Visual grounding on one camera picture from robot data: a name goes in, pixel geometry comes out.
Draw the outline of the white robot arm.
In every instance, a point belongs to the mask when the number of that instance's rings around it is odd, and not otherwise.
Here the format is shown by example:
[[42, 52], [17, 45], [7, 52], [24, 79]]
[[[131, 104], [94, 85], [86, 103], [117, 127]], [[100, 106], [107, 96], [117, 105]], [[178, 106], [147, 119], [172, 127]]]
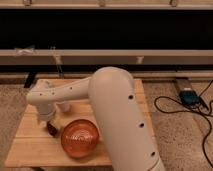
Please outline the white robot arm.
[[136, 100], [133, 76], [104, 67], [90, 77], [62, 86], [37, 82], [27, 94], [38, 117], [53, 118], [54, 104], [88, 99], [114, 171], [166, 171]]

